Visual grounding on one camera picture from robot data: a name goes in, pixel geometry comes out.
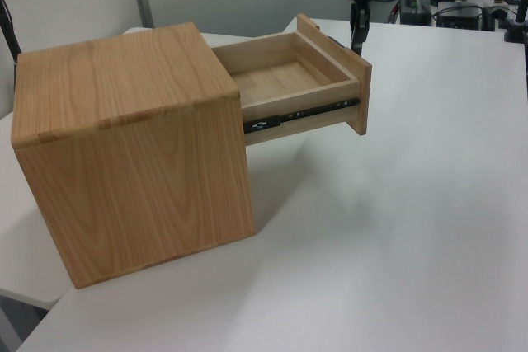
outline drawer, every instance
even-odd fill
[[[341,122],[366,132],[371,65],[306,16],[295,32],[213,51],[240,91],[246,145]]]

